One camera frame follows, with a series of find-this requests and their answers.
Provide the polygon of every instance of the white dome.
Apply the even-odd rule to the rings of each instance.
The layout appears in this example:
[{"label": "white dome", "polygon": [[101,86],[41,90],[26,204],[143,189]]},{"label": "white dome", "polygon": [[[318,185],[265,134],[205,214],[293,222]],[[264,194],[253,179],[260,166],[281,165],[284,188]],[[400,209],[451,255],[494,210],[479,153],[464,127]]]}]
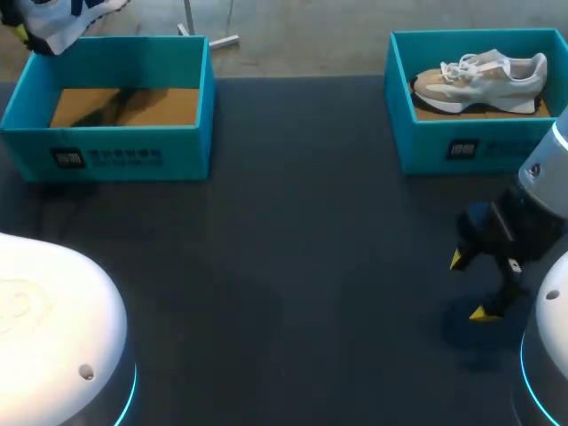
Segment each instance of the white dome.
[{"label": "white dome", "polygon": [[568,253],[556,261],[540,286],[536,320],[548,355],[568,378]]},{"label": "white dome", "polygon": [[0,234],[0,424],[54,426],[105,387],[126,342],[108,275],[60,246]]}]

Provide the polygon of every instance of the teal box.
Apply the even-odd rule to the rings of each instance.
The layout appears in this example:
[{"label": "teal box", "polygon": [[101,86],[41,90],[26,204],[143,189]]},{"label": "teal box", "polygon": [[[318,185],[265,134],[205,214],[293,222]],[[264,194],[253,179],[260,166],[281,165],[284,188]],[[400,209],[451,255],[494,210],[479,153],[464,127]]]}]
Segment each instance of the teal box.
[{"label": "teal box", "polygon": [[[553,118],[418,121],[408,82],[440,62],[497,49],[511,58],[548,59],[542,97]],[[568,105],[568,49],[555,29],[400,31],[390,35],[384,96],[406,174],[516,171]],[[456,155],[460,150],[467,155]]]},{"label": "teal box", "polygon": [[[50,129],[64,88],[199,88],[200,94],[195,125]],[[206,37],[85,37],[58,57],[31,55],[0,137],[28,182],[205,179],[214,97]]]}]

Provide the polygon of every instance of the concrete floor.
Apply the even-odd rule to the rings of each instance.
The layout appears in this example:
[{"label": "concrete floor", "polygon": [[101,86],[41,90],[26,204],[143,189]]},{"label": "concrete floor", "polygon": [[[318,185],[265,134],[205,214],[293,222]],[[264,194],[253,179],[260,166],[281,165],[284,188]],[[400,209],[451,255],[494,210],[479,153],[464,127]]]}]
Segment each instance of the concrete floor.
[{"label": "concrete floor", "polygon": [[[557,27],[565,0],[192,0],[198,34],[241,36],[215,54],[217,76],[381,73],[395,29]],[[183,0],[132,0],[89,35],[176,34]],[[0,81],[16,80],[26,50],[0,28]]]}]

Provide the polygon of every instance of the sneaker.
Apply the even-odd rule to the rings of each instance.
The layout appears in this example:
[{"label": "sneaker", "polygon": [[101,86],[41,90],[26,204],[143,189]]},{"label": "sneaker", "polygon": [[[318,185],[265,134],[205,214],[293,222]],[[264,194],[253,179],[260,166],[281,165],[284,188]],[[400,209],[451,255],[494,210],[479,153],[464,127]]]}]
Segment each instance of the sneaker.
[{"label": "sneaker", "polygon": [[513,59],[496,50],[465,55],[460,62],[420,73],[414,95],[439,111],[459,114],[474,104],[487,104],[519,114],[535,112],[535,99],[547,80],[547,58]]},{"label": "sneaker", "polygon": [[59,55],[89,25],[129,0],[0,0],[2,22],[31,50]]}]

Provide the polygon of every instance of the dark table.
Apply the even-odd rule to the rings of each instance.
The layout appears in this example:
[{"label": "dark table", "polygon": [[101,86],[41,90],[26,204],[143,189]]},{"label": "dark table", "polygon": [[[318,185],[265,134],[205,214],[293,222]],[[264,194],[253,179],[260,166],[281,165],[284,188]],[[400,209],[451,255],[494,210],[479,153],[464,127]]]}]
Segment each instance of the dark table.
[{"label": "dark table", "polygon": [[142,425],[513,424],[531,300],[470,324],[497,269],[448,271],[456,214],[508,177],[403,177],[378,76],[219,80],[213,139],[203,183],[45,192],[1,157],[2,230],[120,289]]}]

